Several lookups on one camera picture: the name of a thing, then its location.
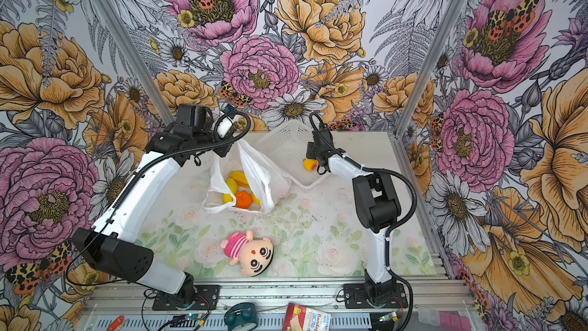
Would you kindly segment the white plastic bag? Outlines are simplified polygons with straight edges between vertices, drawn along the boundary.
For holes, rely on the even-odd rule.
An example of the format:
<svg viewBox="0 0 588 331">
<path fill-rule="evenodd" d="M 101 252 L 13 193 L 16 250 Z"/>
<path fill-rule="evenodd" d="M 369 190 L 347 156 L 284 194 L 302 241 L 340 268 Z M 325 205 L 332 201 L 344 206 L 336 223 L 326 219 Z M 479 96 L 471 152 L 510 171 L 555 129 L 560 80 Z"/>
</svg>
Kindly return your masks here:
<svg viewBox="0 0 588 331">
<path fill-rule="evenodd" d="M 226 184 L 233 171 L 242 171 L 249 182 L 250 188 L 239 186 L 239 191 L 249 192 L 253 198 L 254 203 L 248 209 L 235 207 L 235 195 Z M 292 185 L 281 168 L 245 141 L 236 142 L 224 158 L 214 156 L 210 172 L 210 185 L 203 202 L 209 213 L 228 209 L 269 213 L 288 195 Z M 224 203 L 223 194 L 230 194 L 233 202 Z"/>
</svg>

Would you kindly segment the orange round fruit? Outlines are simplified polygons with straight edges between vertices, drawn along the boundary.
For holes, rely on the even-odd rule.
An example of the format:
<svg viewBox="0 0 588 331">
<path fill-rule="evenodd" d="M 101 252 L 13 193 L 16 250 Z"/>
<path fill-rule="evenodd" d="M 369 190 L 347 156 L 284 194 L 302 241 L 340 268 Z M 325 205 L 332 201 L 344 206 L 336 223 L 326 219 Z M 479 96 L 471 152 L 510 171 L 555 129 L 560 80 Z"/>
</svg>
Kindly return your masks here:
<svg viewBox="0 0 588 331">
<path fill-rule="evenodd" d="M 235 198 L 236 198 L 236 203 L 235 203 L 236 208 L 248 209 L 254 203 L 252 196 L 250 195 L 249 192 L 246 192 L 246 191 L 238 191 L 235 194 Z"/>
</svg>

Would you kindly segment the yellow mango fruit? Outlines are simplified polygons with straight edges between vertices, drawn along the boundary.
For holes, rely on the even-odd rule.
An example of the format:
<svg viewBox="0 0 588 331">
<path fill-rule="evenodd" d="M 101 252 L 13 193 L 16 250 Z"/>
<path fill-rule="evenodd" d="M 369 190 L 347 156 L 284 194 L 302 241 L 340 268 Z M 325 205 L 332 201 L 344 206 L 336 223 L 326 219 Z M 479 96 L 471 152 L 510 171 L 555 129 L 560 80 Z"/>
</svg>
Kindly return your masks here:
<svg viewBox="0 0 588 331">
<path fill-rule="evenodd" d="M 236 195 L 239 192 L 239 185 L 233 178 L 227 179 L 226 184 L 228 188 L 231 190 L 232 194 Z"/>
</svg>

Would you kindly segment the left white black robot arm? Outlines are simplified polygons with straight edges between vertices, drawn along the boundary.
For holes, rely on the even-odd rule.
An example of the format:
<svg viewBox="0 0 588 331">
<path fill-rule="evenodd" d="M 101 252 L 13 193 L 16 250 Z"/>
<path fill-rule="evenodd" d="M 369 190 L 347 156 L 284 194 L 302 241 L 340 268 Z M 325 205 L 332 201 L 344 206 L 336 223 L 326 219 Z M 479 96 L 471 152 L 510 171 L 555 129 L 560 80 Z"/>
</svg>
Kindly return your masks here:
<svg viewBox="0 0 588 331">
<path fill-rule="evenodd" d="M 226 139 L 234 133 L 236 110 L 227 106 L 218 119 L 209 107 L 182 104 L 176 120 L 156 133 L 134 173 L 107 210 L 89 229 L 72 237 L 79 256 L 94 270 L 129 283 L 138 283 L 167 294 L 180 307 L 196 299 L 194 278 L 155 258 L 154 252 L 136 240 L 157 198 L 169 180 L 189 159 L 213 151 L 225 156 L 231 149 Z"/>
</svg>

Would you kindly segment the yellow peach with blush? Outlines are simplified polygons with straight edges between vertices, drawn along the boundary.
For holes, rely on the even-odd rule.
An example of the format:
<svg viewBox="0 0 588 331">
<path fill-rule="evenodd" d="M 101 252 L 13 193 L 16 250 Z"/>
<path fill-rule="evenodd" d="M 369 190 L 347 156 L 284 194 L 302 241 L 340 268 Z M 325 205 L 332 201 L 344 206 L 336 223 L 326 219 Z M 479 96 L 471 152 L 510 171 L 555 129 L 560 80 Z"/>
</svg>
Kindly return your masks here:
<svg viewBox="0 0 588 331">
<path fill-rule="evenodd" d="M 315 172 L 318 167 L 319 163 L 315 159 L 305 159 L 303 162 L 303 168 L 310 173 Z"/>
</svg>

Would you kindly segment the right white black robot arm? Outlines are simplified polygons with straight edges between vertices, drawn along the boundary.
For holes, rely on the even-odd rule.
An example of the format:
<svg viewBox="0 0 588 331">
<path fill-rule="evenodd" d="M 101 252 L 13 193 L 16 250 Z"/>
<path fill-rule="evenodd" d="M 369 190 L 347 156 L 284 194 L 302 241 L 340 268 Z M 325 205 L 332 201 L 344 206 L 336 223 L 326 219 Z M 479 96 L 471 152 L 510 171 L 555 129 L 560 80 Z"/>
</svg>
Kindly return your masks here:
<svg viewBox="0 0 588 331">
<path fill-rule="evenodd" d="M 312 138 L 306 156 L 352 184 L 356 215 L 371 233 L 364 291 L 371 304 L 380 306 L 398 290 L 398 281 L 390 273 L 389 228 L 398 223 L 401 206 L 391 174 L 361 165 L 335 148 L 327 128 L 314 130 Z"/>
</svg>

